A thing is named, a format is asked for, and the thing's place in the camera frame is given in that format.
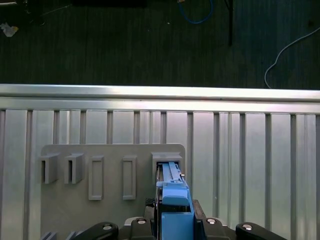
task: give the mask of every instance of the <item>vertical metal bar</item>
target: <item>vertical metal bar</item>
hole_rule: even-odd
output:
[[[41,181],[39,157],[45,145],[53,143],[54,111],[36,110],[32,115],[32,146],[30,158],[28,239],[40,239]]]
[[[229,222],[229,114],[219,114],[219,199],[218,217]]]
[[[79,144],[80,143],[80,111],[70,111],[69,116],[69,143]]]
[[[265,226],[266,116],[245,115],[245,220]]]
[[[70,111],[60,111],[58,128],[58,143],[68,144],[70,142]]]
[[[232,229],[240,223],[240,114],[229,115],[229,208],[228,226]]]
[[[161,143],[161,112],[153,111],[150,115],[150,143]]]
[[[185,149],[185,168],[184,170],[181,170],[182,173],[185,173],[185,179],[189,185],[192,183],[191,176],[188,175],[188,171],[191,171],[191,169],[188,169],[187,166],[188,161],[191,160],[191,158],[187,155],[188,149],[187,149],[187,113],[186,112],[167,112],[166,114],[166,143],[167,144],[181,144],[184,146]]]
[[[271,231],[291,239],[291,116],[271,114]]]
[[[85,142],[87,144],[107,143],[106,111],[87,111],[85,126]]]
[[[316,146],[320,146],[320,116],[315,118]],[[320,239],[320,147],[316,148],[316,239]]]
[[[139,128],[139,143],[149,144],[150,143],[150,112],[140,112],[140,128]]]
[[[114,111],[113,112],[113,137],[114,144],[134,143],[134,112]]]
[[[5,112],[1,240],[23,239],[27,111]]]
[[[317,238],[316,116],[296,116],[297,240]]]
[[[0,226],[2,225],[3,173],[5,151],[5,117],[6,112],[0,110]]]
[[[214,189],[214,113],[193,113],[193,198],[204,213],[213,214]]]

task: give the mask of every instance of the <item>silver screw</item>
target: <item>silver screw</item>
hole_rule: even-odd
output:
[[[251,230],[252,230],[252,226],[250,226],[249,224],[244,224],[244,225],[242,225],[242,227],[243,227],[245,230],[248,230],[248,231],[251,231]]]
[[[103,230],[110,230],[110,229],[112,229],[112,227],[110,225],[105,225],[105,226],[103,226],[102,229]]]
[[[209,224],[215,224],[216,220],[214,220],[213,218],[209,218],[206,220]]]

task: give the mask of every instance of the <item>blue plastic part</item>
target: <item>blue plastic part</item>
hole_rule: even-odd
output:
[[[181,171],[174,162],[162,163],[163,181],[157,182],[162,187],[162,204],[188,206],[188,186],[181,177]]]
[[[195,212],[190,191],[187,189],[190,212],[163,212],[161,240],[193,240]]]
[[[193,240],[195,212],[189,187],[174,162],[161,163],[163,181],[156,183],[162,188],[162,205],[182,206],[188,212],[161,213],[161,240]]]

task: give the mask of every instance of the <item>black pole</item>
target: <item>black pole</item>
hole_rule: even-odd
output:
[[[233,43],[234,31],[234,0],[229,0],[229,46]]]

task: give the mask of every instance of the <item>rectangular slot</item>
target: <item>rectangular slot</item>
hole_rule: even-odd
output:
[[[64,158],[64,183],[77,184],[84,178],[84,155],[72,154]]]
[[[41,156],[41,182],[51,184],[58,179],[58,155],[48,154]]]
[[[68,161],[68,182],[72,183],[72,160]]]
[[[136,156],[123,158],[123,200],[136,199]]]
[[[41,182],[46,181],[46,161],[41,161]]]
[[[103,198],[103,156],[93,156],[89,161],[89,200]]]

